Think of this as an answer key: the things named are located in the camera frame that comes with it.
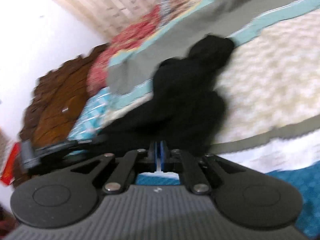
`metal rivet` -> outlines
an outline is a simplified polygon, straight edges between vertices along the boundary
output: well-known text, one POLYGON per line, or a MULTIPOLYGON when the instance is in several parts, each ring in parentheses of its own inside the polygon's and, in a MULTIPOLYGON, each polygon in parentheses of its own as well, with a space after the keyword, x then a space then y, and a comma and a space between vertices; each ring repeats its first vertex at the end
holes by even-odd
POLYGON ((198 193, 204 193, 209 190, 209 186, 206 184, 196 184, 193 186, 193 190, 198 193))
POLYGON ((105 156, 105 157, 113 157, 113 156, 115 156, 115 155, 114 155, 113 153, 105 153, 104 156, 105 156))
POLYGON ((172 149, 171 152, 172 153, 180 153, 180 150, 179 149, 172 149))
POLYGON ((116 182, 110 182, 104 186, 107 191, 116 191, 121 188, 121 185, 116 182))

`light blue fabric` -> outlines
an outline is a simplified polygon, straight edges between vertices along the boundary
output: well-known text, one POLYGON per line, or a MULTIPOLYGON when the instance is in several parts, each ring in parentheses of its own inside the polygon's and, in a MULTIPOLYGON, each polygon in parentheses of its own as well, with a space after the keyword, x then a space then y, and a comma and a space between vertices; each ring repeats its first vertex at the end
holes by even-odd
POLYGON ((89 98, 82 113, 69 133, 68 139, 81 140, 92 138, 101 128, 101 117, 109 107, 109 88, 103 88, 89 98))
POLYGON ((158 176, 148 176, 144 174, 138 174, 135 184, 137 185, 180 185, 179 179, 168 178, 168 177, 158 177, 158 176))
POLYGON ((303 207, 296 227, 309 237, 320 234, 320 162, 295 171, 273 171, 270 176, 296 187, 303 198, 303 207))
MULTIPOLYGON (((180 19, 190 15, 193 11, 201 9, 203 6, 213 2, 214 0, 203 0, 194 10, 184 14, 182 17, 179 17, 175 20, 172 20, 164 28, 160 30, 158 35, 154 38, 145 41, 137 50, 130 52, 122 52, 118 55, 115 55, 111 58, 109 66, 113 66, 123 62, 128 57, 134 56, 140 51, 146 49, 150 44, 156 41, 161 35, 167 32, 172 26, 177 24, 180 19)), ((260 32, 263 28, 273 25, 281 20, 286 20, 294 18, 303 14, 306 14, 310 11, 313 11, 320 7, 320 0, 299 0, 295 1, 289 5, 265 12, 255 19, 253 19, 249 24, 244 26, 241 30, 230 35, 237 46, 240 46, 246 42, 249 42, 253 38, 260 35, 260 32)), ((134 100, 141 98, 145 94, 152 91, 152 80, 147 80, 144 83, 136 86, 130 93, 126 95, 118 95, 113 101, 115 109, 121 109, 125 106, 131 104, 134 100)))

